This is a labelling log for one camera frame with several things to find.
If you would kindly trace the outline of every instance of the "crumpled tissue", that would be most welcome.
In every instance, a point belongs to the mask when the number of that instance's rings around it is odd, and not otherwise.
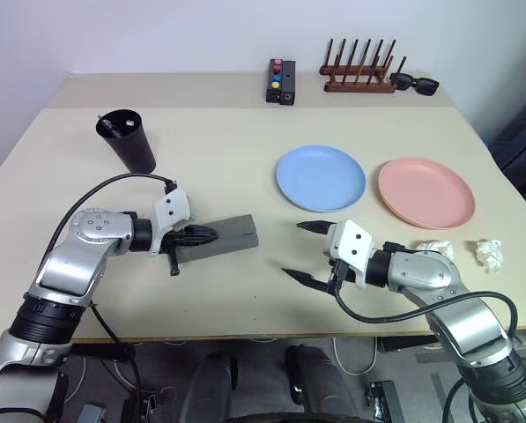
[[[451,241],[420,242],[415,249],[438,251],[441,254],[443,254],[448,260],[452,261],[455,259],[455,251],[453,250],[453,244]]]
[[[486,271],[500,273],[503,263],[503,253],[501,252],[501,241],[481,241],[476,243],[476,258],[481,262]]]

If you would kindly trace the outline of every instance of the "blue plate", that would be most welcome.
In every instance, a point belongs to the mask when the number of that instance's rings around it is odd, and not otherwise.
[[[278,186],[310,212],[338,212],[355,204],[367,185],[359,163],[326,145],[305,145],[285,154],[277,167]]]

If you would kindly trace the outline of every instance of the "wooden stand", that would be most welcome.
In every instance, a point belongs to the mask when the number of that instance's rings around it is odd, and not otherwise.
[[[394,48],[394,44],[396,44],[396,40],[392,41],[388,50],[388,54],[386,55],[382,65],[379,65],[379,62],[380,50],[382,48],[383,40],[381,40],[378,44],[378,48],[376,49],[376,53],[374,55],[374,60],[372,61],[372,63],[370,65],[365,65],[364,63],[367,59],[368,48],[370,47],[370,40],[368,40],[358,66],[352,66],[352,59],[354,57],[354,53],[359,43],[359,40],[356,40],[352,45],[352,51],[347,61],[347,64],[339,64],[339,62],[341,61],[341,56],[343,54],[345,42],[346,39],[343,39],[343,42],[341,43],[341,49],[339,51],[339,54],[335,57],[334,64],[329,65],[331,47],[333,46],[333,39],[330,40],[330,44],[327,50],[327,56],[325,58],[325,64],[319,70],[320,74],[330,76],[330,80],[325,83],[325,92],[384,94],[393,93],[396,90],[396,85],[393,85],[391,82],[386,82],[385,78],[388,74],[389,66],[392,64],[392,59],[394,58],[394,56],[392,56],[391,53],[392,49]],[[366,81],[360,81],[359,79],[361,77],[368,78]]]

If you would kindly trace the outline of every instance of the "table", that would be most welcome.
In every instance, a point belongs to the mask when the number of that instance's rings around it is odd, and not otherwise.
[[[451,240],[465,284],[504,293],[526,328],[526,204],[495,166],[481,140],[442,89],[432,98],[412,90],[394,95],[327,94],[317,75],[298,76],[294,107],[263,101],[263,74],[123,74],[67,78],[33,120],[0,168],[0,333],[10,326],[41,253],[65,211],[88,189],[125,172],[94,131],[97,114],[133,108],[141,114],[158,165],[191,196],[197,223],[251,213],[260,246],[181,266],[169,277],[164,256],[134,253],[108,261],[94,299],[127,339],[292,337],[420,334],[423,317],[406,322],[358,323],[334,299],[285,275],[290,267],[322,280],[330,267],[323,237],[294,225],[311,219],[353,219],[376,244]],[[364,196],[336,213],[303,211],[285,199],[276,165],[300,145],[332,145],[351,154],[367,177]],[[411,226],[382,203],[376,176],[388,160],[420,156],[453,168],[477,202],[466,225],[433,231]],[[146,214],[162,184],[125,180],[88,206]],[[503,242],[500,274],[484,272],[473,252],[482,239]],[[376,287],[346,288],[347,303],[364,315],[415,308]],[[488,300],[507,324],[507,308]],[[76,339],[106,334],[86,313]]]

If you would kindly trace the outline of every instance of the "gray block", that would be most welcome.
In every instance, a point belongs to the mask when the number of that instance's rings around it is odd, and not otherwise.
[[[241,249],[252,249],[259,245],[255,222],[250,214],[202,225],[215,229],[218,232],[218,239],[195,247],[178,247],[176,256],[179,263],[232,253]]]

